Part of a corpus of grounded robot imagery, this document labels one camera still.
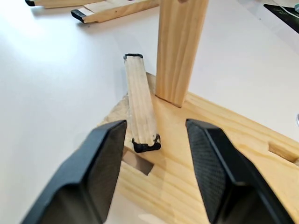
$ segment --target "black rubber cap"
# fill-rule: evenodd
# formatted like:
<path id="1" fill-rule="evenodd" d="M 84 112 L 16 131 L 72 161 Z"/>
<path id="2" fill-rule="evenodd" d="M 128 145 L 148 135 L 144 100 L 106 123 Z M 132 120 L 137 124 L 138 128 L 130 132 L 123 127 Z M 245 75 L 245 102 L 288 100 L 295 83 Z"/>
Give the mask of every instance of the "black rubber cap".
<path id="1" fill-rule="evenodd" d="M 25 0 L 25 2 L 27 3 L 27 5 L 29 6 L 36 6 L 34 1 L 30 1 L 30 0 Z"/>
<path id="2" fill-rule="evenodd" d="M 137 153 L 144 153 L 148 151 L 154 151 L 154 150 L 159 150 L 161 148 L 161 138 L 160 135 L 157 134 L 156 138 L 154 140 L 154 144 L 152 146 L 149 146 L 148 144 L 139 144 L 134 141 L 134 138 L 132 139 L 132 143 L 134 146 L 134 150 Z"/>
<path id="3" fill-rule="evenodd" d="M 126 60 L 127 56 L 133 56 L 133 57 L 143 58 L 143 55 L 141 55 L 141 54 L 125 54 L 124 57 L 123 57 L 123 59 Z"/>
<path id="4" fill-rule="evenodd" d="M 71 10 L 71 15 L 76 18 L 77 20 L 80 20 L 81 22 L 84 23 L 83 18 L 86 16 L 84 13 L 80 12 L 77 9 Z"/>

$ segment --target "vertical wooden post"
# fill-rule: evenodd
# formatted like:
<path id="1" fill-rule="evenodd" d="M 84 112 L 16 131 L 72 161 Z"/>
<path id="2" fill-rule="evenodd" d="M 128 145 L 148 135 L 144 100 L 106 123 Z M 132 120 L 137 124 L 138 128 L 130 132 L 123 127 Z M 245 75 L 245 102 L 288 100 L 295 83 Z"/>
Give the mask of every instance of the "vertical wooden post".
<path id="1" fill-rule="evenodd" d="M 161 0 L 156 95 L 181 107 L 188 90 L 208 0 Z"/>

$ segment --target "rectangular slot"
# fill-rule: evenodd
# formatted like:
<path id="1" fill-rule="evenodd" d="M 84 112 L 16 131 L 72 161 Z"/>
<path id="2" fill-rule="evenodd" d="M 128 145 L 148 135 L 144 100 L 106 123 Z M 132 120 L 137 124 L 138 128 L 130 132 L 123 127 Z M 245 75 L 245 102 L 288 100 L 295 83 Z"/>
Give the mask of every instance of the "rectangular slot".
<path id="1" fill-rule="evenodd" d="M 151 170 L 154 167 L 154 164 L 145 160 L 144 158 L 138 156 L 135 153 L 132 153 L 129 150 L 124 149 L 124 154 L 122 157 L 122 161 L 124 161 L 126 164 L 134 167 L 135 169 L 138 169 L 140 172 L 145 174 L 146 176 L 149 175 Z"/>

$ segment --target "white table surface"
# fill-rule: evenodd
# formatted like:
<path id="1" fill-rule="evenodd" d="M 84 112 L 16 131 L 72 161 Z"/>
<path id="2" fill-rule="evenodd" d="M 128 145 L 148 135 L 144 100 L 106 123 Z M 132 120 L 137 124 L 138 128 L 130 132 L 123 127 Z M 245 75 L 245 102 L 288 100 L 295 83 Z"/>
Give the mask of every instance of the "white table surface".
<path id="1" fill-rule="evenodd" d="M 14 224 L 126 94 L 122 56 L 156 73 L 159 8 L 81 24 L 70 8 L 1 5 L 0 222 Z M 298 141 L 298 44 L 260 0 L 210 0 L 189 90 Z M 116 193 L 107 223 L 159 221 Z"/>

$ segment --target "wooden board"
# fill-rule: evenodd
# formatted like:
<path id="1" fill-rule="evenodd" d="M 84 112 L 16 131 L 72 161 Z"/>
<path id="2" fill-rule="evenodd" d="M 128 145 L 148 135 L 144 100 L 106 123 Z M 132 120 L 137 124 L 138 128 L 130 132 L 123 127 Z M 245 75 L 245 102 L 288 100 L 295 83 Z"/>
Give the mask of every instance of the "wooden board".
<path id="1" fill-rule="evenodd" d="M 44 8 L 83 6 L 99 1 L 101 0 L 25 0 L 29 6 L 43 6 Z"/>
<path id="2" fill-rule="evenodd" d="M 128 83 L 131 141 L 134 150 L 137 153 L 158 150 L 161 147 L 161 139 L 157 131 L 143 56 L 140 54 L 126 54 L 124 61 Z"/>
<path id="3" fill-rule="evenodd" d="M 225 131 L 234 146 L 255 164 L 294 222 L 299 223 L 299 167 L 294 164 L 299 158 L 299 143 L 192 93 L 187 93 L 182 108 L 177 108 L 154 96 L 155 77 L 148 75 L 148 82 L 163 145 L 158 151 L 138 154 L 154 164 L 148 176 L 122 163 L 119 192 L 169 224 L 209 223 L 185 128 L 187 118 L 198 119 Z M 125 96 L 102 123 L 127 117 Z M 131 138 L 128 123 L 125 149 L 133 151 Z"/>
<path id="4" fill-rule="evenodd" d="M 72 10 L 74 18 L 83 23 L 104 22 L 159 6 L 160 0 L 103 0 Z"/>
<path id="5" fill-rule="evenodd" d="M 190 82 L 208 0 L 160 4 L 156 95 L 181 107 Z"/>

